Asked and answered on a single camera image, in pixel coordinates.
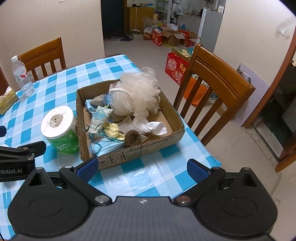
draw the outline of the light switch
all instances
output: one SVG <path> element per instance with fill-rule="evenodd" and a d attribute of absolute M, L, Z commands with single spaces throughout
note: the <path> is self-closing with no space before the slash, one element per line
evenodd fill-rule
<path fill-rule="evenodd" d="M 284 28 L 283 26 L 280 26 L 278 32 L 279 32 L 281 35 L 285 36 L 285 35 L 286 35 L 286 32 L 287 32 L 287 29 Z"/>

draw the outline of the brown hair scrunchie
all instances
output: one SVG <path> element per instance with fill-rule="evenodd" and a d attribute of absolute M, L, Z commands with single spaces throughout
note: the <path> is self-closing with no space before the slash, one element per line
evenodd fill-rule
<path fill-rule="evenodd" d="M 130 130 L 126 133 L 124 144 L 126 147 L 132 147 L 141 143 L 140 133 L 136 130 Z"/>

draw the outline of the white bottle cap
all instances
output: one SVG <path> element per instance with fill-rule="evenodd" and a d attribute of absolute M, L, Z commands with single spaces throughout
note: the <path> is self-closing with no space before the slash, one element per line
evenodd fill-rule
<path fill-rule="evenodd" d="M 17 61 L 17 55 L 16 55 L 16 56 L 13 56 L 13 57 L 11 58 L 11 61 L 12 61 L 12 62 Z"/>

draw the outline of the dining table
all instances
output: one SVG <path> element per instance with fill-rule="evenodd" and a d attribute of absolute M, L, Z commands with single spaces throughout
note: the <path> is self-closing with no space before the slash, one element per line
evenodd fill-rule
<path fill-rule="evenodd" d="M 68 68 L 35 81 L 35 91 L 30 97 L 26 97 L 21 90 L 16 92 L 19 100 L 0 117 L 0 125 L 7 128 L 6 136 L 0 138 L 0 146 L 16 148 L 43 140 L 46 152 L 36 157 L 36 167 L 44 167 L 46 171 L 52 172 L 66 165 L 77 166 L 82 163 L 79 152 L 73 155 L 58 153 L 41 134 L 40 126 L 44 116 L 62 105 L 69 106 L 76 115 L 78 89 L 101 81 L 118 80 L 122 73 L 127 72 L 140 72 L 140 69 L 126 55 L 121 54 Z M 89 184 L 110 196 L 113 201 L 117 196 L 174 198 L 196 185 L 186 169 L 190 158 L 209 168 L 220 166 L 221 163 L 183 122 L 185 133 L 177 144 L 100 170 Z M 15 235 L 7 209 L 23 182 L 0 183 L 0 233 L 4 239 Z"/>

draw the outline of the blue gripper pad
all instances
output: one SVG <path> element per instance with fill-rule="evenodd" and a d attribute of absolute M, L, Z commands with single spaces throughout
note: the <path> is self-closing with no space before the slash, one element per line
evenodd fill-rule
<path fill-rule="evenodd" d="M 211 174 L 211 169 L 194 159 L 189 159 L 187 162 L 187 172 L 189 176 L 198 184 Z"/>
<path fill-rule="evenodd" d="M 92 159 L 90 162 L 77 169 L 76 175 L 83 180 L 89 182 L 90 179 L 98 172 L 99 162 L 97 158 Z"/>
<path fill-rule="evenodd" d="M 0 137 L 4 137 L 7 133 L 7 129 L 5 126 L 0 126 Z"/>

